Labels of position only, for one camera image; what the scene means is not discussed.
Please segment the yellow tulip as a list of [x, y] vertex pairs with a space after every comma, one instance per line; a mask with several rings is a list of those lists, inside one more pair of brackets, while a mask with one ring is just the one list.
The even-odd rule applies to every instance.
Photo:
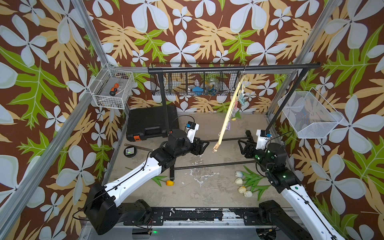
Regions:
[[239, 105], [239, 102], [235, 102], [235, 104], [232, 108], [231, 118], [230, 118], [232, 121], [235, 121], [237, 119], [241, 119], [240, 108], [238, 105]]

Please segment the cream clip hanger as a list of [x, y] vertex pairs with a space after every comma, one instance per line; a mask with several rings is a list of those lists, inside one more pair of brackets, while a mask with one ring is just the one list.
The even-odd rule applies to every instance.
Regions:
[[232, 117], [232, 112], [234, 111], [235, 109], [235, 106], [237, 104], [237, 102], [239, 101], [239, 98], [240, 96], [242, 95], [243, 93], [243, 90], [245, 88], [244, 84], [245, 82], [249, 81], [249, 77], [246, 75], [246, 74], [243, 74], [238, 85], [237, 85], [237, 88], [234, 92], [234, 95], [233, 95], [233, 98], [230, 102], [230, 105], [229, 105], [229, 109], [226, 113], [226, 116], [225, 116], [225, 120], [223, 122], [223, 125], [222, 125], [222, 129], [219, 133], [219, 138], [218, 138], [218, 142], [215, 144], [215, 146], [213, 147], [213, 153], [216, 153], [224, 139], [224, 135], [225, 135], [225, 132], [226, 132], [226, 129], [227, 129], [227, 126], [228, 126], [228, 123]]

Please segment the black metal clothes rack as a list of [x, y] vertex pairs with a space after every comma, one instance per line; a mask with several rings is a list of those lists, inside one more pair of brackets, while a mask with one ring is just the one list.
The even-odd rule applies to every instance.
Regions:
[[[241, 86], [240, 79], [242, 76], [247, 76], [249, 74], [287, 74], [292, 75], [295, 71], [302, 70], [304, 73], [307, 73], [311, 69], [317, 69], [321, 66], [321, 63], [312, 63], [312, 64], [298, 64], [298, 65], [272, 65], [272, 66], [233, 66], [233, 67], [177, 67], [177, 68], [148, 68], [148, 73], [150, 75], [154, 75], [158, 81], [158, 86], [160, 87], [160, 93], [163, 97], [165, 97], [165, 87], [164, 75], [172, 75], [172, 74], [185, 74], [188, 76], [189, 74], [197, 74], [197, 75], [205, 75], [205, 74], [219, 74], [222, 76], [224, 73], [230, 73], [235, 76], [235, 83], [237, 86]], [[192, 113], [193, 117], [197, 117], [199, 123], [202, 125], [202, 134], [198, 134], [198, 137], [212, 137], [214, 130], [219, 130], [219, 123], [224, 121], [223, 113]]]

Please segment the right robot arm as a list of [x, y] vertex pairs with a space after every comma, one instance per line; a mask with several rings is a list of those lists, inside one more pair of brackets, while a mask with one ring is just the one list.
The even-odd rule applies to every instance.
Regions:
[[311, 200], [296, 174], [286, 166], [288, 154], [282, 144], [270, 143], [263, 149], [257, 149], [256, 143], [242, 140], [238, 144], [241, 154], [256, 162], [304, 225], [300, 226], [274, 201], [259, 204], [261, 221], [278, 227], [291, 240], [343, 239]]

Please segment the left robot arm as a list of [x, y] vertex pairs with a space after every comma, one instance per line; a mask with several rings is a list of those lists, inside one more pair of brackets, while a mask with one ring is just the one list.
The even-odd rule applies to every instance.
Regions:
[[144, 201], [125, 204], [124, 200], [148, 180], [172, 167], [186, 154], [202, 155], [209, 145], [183, 130], [173, 130], [167, 141], [149, 152], [147, 159], [129, 173], [106, 185], [95, 184], [88, 194], [84, 213], [98, 235], [110, 231], [117, 223], [144, 225], [150, 222], [152, 208]]

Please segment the orange tulip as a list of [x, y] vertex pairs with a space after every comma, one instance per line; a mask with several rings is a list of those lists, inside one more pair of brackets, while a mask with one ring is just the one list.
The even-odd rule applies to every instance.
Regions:
[[167, 180], [166, 178], [167, 176], [156, 176], [153, 177], [152, 180], [160, 187], [162, 187], [163, 185], [173, 186], [175, 184], [173, 181]]

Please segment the blue object in basket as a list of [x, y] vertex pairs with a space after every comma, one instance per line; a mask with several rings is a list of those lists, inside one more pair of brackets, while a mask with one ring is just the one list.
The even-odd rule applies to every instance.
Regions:
[[192, 91], [193, 91], [197, 96], [202, 95], [202, 94], [204, 93], [204, 89], [202, 89], [202, 88], [200, 88], [200, 87], [194, 87], [194, 88], [192, 89]]

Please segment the black plastic tool case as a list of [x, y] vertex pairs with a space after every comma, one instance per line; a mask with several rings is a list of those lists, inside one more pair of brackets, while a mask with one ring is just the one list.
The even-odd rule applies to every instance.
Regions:
[[128, 117], [126, 138], [130, 142], [144, 141], [148, 138], [166, 138], [169, 132], [179, 128], [176, 106], [167, 106], [169, 128], [166, 126], [164, 108], [150, 107], [131, 110]]

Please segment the metal ruler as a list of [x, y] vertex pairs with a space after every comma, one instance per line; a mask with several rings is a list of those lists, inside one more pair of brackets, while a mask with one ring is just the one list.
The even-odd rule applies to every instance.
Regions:
[[147, 151], [147, 152], [153, 152], [154, 151], [153, 149], [149, 149], [149, 148], [145, 148], [145, 147], [141, 147], [141, 146], [136, 146], [136, 145], [124, 144], [124, 146], [125, 147], [135, 147], [138, 150], [144, 150], [144, 151]]

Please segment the clear plastic jar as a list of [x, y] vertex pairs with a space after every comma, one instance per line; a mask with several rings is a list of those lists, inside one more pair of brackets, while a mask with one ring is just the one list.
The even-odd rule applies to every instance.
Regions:
[[208, 79], [206, 83], [207, 94], [210, 96], [217, 95], [220, 90], [219, 86], [220, 84], [217, 78]]

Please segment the round black digital scale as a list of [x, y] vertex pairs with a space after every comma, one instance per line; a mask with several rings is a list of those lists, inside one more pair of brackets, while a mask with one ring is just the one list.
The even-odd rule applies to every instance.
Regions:
[[137, 154], [137, 148], [134, 146], [126, 147], [123, 151], [123, 154], [127, 158], [133, 158]]

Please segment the white mesh basket right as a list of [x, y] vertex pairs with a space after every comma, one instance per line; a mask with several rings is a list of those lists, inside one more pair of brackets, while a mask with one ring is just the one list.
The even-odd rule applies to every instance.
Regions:
[[344, 119], [314, 88], [294, 91], [282, 110], [299, 139], [323, 139]]

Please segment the red black screwdriver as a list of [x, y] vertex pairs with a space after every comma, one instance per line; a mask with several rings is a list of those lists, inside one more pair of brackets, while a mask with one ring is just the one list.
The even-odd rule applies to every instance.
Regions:
[[119, 84], [114, 84], [114, 86], [110, 90], [110, 96], [114, 97], [117, 94], [119, 86]]

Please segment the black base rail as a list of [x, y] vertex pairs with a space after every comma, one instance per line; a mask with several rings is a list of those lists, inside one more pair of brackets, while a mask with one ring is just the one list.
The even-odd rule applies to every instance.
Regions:
[[164, 226], [166, 221], [174, 222], [230, 222], [240, 221], [246, 226], [271, 224], [285, 211], [282, 208], [152, 208], [137, 220], [126, 220], [126, 226]]

